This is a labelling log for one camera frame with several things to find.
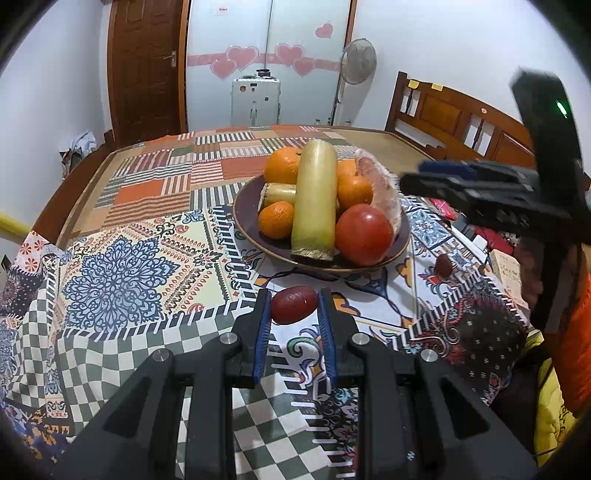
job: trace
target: door handle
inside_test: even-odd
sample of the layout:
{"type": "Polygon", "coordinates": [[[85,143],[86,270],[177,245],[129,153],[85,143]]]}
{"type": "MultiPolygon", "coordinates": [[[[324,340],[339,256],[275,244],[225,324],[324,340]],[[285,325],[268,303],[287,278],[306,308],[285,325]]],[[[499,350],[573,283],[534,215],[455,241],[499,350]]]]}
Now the door handle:
{"type": "Polygon", "coordinates": [[[173,52],[170,55],[166,55],[165,57],[162,57],[163,59],[170,59],[170,67],[172,69],[175,69],[177,67],[177,51],[173,50],[173,52]]]}

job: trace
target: white wall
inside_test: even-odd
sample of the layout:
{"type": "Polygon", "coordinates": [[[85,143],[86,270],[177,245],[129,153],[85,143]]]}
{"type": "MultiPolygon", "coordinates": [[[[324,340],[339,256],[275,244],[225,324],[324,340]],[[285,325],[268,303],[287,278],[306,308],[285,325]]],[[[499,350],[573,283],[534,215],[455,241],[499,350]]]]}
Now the white wall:
{"type": "Polygon", "coordinates": [[[109,19],[111,17],[111,2],[103,6],[100,16],[99,37],[99,80],[100,102],[103,107],[103,119],[105,120],[105,132],[113,128],[111,122],[111,109],[109,107],[109,88],[107,83],[107,39],[109,35],[109,19]]]}
{"type": "MultiPolygon", "coordinates": [[[[349,18],[349,0],[275,0],[269,31],[269,53],[279,44],[302,46],[304,56],[337,62],[343,50],[349,18]],[[330,38],[316,29],[330,23],[330,38]]],[[[195,55],[224,53],[229,47],[255,47],[265,53],[271,0],[194,0],[189,15],[187,62],[195,55]],[[219,7],[228,10],[220,15],[219,7]]],[[[189,130],[230,126],[232,80],[256,74],[263,63],[235,70],[226,78],[216,77],[208,64],[187,66],[187,118],[189,130]]],[[[339,78],[338,71],[314,69],[300,76],[291,65],[269,64],[281,80],[282,124],[328,123],[339,78]]]]}
{"type": "MultiPolygon", "coordinates": [[[[103,143],[99,0],[58,0],[0,75],[0,212],[32,226],[61,182],[59,151],[90,130],[103,143]]],[[[0,239],[11,259],[18,245],[0,239]]]]}
{"type": "Polygon", "coordinates": [[[398,71],[459,90],[521,119],[509,83],[518,67],[557,74],[591,171],[591,85],[550,23],[527,0],[359,0],[353,38],[366,37],[378,67],[347,86],[339,123],[383,129],[398,71]]]}

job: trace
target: green light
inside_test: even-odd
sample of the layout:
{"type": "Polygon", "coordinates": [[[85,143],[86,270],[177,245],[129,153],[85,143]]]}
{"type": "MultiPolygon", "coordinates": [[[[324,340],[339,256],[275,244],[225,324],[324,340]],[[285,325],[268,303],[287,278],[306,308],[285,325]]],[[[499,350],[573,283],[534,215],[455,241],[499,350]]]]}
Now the green light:
{"type": "Polygon", "coordinates": [[[558,110],[560,110],[562,112],[562,114],[564,115],[564,118],[567,118],[566,108],[563,107],[562,103],[560,103],[558,100],[556,100],[556,106],[558,107],[558,110]]]}

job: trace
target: red package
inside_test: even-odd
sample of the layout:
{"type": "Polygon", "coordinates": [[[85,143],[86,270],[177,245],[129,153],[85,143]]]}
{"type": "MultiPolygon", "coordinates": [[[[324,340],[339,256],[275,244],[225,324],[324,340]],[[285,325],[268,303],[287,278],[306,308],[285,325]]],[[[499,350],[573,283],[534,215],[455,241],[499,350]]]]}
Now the red package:
{"type": "Polygon", "coordinates": [[[429,201],[435,206],[437,209],[437,213],[448,220],[457,220],[457,213],[456,211],[449,206],[449,204],[445,200],[440,199],[429,199],[429,201]]]}
{"type": "Polygon", "coordinates": [[[507,241],[501,236],[500,233],[491,230],[490,228],[484,228],[481,226],[473,226],[474,233],[480,235],[486,243],[488,248],[493,250],[500,250],[504,254],[513,255],[513,247],[507,243],[507,241]]]}

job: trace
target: blue floral pattern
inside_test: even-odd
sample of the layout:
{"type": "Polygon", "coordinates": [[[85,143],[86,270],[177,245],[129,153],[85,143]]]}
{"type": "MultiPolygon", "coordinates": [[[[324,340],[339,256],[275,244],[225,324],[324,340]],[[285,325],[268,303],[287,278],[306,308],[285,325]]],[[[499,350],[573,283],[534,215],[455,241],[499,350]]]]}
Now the blue floral pattern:
{"type": "Polygon", "coordinates": [[[155,288],[179,267],[156,257],[158,251],[157,238],[132,245],[120,236],[104,253],[84,257],[80,276],[63,289],[64,297],[73,300],[66,325],[101,332],[158,320],[161,294],[155,288]]]}
{"type": "Polygon", "coordinates": [[[353,458],[358,436],[357,388],[335,388],[330,394],[319,395],[316,403],[317,414],[322,415],[322,424],[329,428],[337,440],[337,450],[353,458]]]}
{"type": "Polygon", "coordinates": [[[61,393],[60,379],[56,369],[48,370],[45,375],[45,394],[61,393]]]}
{"type": "Polygon", "coordinates": [[[212,248],[204,248],[199,254],[195,255],[193,263],[196,267],[213,268],[222,255],[223,252],[216,252],[212,248]]]}
{"type": "Polygon", "coordinates": [[[16,302],[19,292],[22,290],[21,279],[12,271],[8,272],[4,290],[0,291],[0,311],[2,314],[12,312],[12,304],[16,302]]]}
{"type": "Polygon", "coordinates": [[[408,197],[406,195],[400,195],[400,205],[404,209],[406,213],[410,212],[411,210],[417,209],[421,207],[420,201],[414,200],[414,197],[408,197]]]}
{"type": "Polygon", "coordinates": [[[285,346],[287,352],[299,361],[300,384],[308,388],[318,384],[326,378],[326,369],[322,363],[322,345],[320,340],[320,328],[314,324],[312,328],[300,330],[300,336],[292,338],[285,346]]]}
{"type": "Polygon", "coordinates": [[[56,358],[56,349],[53,345],[50,345],[47,348],[47,357],[46,357],[47,365],[52,365],[55,358],[56,358]]]}
{"type": "Polygon", "coordinates": [[[415,210],[407,214],[411,231],[427,248],[434,247],[448,238],[451,234],[426,210],[415,210]]]}
{"type": "Polygon", "coordinates": [[[12,360],[12,343],[17,335],[16,330],[7,327],[6,322],[0,321],[0,374],[8,371],[12,360]]]}
{"type": "Polygon", "coordinates": [[[411,355],[418,354],[423,349],[423,346],[419,343],[416,345],[404,345],[404,351],[411,355]]]}
{"type": "Polygon", "coordinates": [[[60,257],[60,265],[67,264],[72,259],[72,257],[72,252],[70,252],[69,250],[65,250],[63,255],[60,257]]]}
{"type": "Polygon", "coordinates": [[[185,212],[183,223],[203,222],[204,220],[205,215],[202,210],[192,210],[191,212],[185,212]]]}
{"type": "Polygon", "coordinates": [[[0,401],[0,410],[2,410],[2,414],[6,415],[7,419],[12,423],[14,431],[24,438],[27,434],[27,414],[20,408],[6,403],[4,400],[0,401]]]}

